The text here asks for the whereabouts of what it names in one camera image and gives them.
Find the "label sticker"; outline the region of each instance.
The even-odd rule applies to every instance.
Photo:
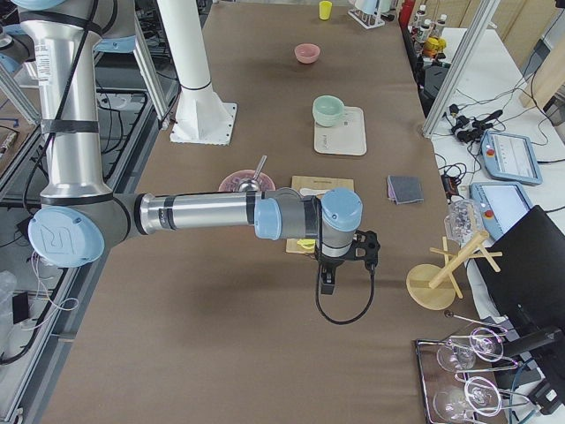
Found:
[[[39,85],[48,86],[51,83],[51,50],[45,44],[35,46],[35,63]]]

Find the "metal post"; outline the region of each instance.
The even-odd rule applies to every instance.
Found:
[[[143,31],[141,30],[141,25],[139,24],[137,16],[135,17],[135,50],[133,55],[135,60],[138,62],[139,70],[141,71],[141,76],[145,81],[147,90],[149,91],[149,97],[155,106],[157,112],[157,117],[165,122],[167,115],[167,102],[165,101],[165,94],[162,91],[161,83],[157,76],[157,71],[153,64],[153,59],[149,54],[149,49],[145,42],[145,37],[143,36]]]
[[[443,84],[441,84],[440,92],[438,93],[430,113],[427,116],[422,132],[424,137],[431,138],[435,132],[435,128],[440,123],[443,113],[448,107],[451,97],[455,93],[459,81],[463,76],[467,64],[470,62],[473,53],[478,47],[483,33],[486,30],[489,22],[493,18],[494,12],[498,7],[501,0],[482,0],[478,6],[477,13],[465,33],[461,44],[453,58],[451,67],[449,68],[448,75],[446,76]]]
[[[0,89],[10,99],[10,102],[16,107],[22,117],[26,119],[29,124],[38,125],[41,120],[41,115],[35,108],[34,104],[29,101],[18,83],[10,75],[8,71],[0,65]]]

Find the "red bottle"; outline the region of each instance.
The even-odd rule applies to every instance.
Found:
[[[406,28],[408,26],[415,3],[416,0],[404,0],[403,8],[400,10],[400,16],[398,18],[398,24],[402,28]]]

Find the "metal utensil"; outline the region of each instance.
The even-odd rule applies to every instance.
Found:
[[[263,166],[265,166],[266,161],[267,161],[267,155],[263,155],[263,157],[261,157],[261,160],[257,164],[257,169],[255,170],[253,177],[252,178],[243,178],[241,181],[239,181],[239,186],[237,187],[237,190],[239,192],[259,192],[260,191],[259,175],[261,174],[261,171],[263,170]]]

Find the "yellow cup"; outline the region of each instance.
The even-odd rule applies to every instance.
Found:
[[[332,2],[324,0],[320,2],[320,19],[321,20],[328,20],[329,15],[332,14]]]

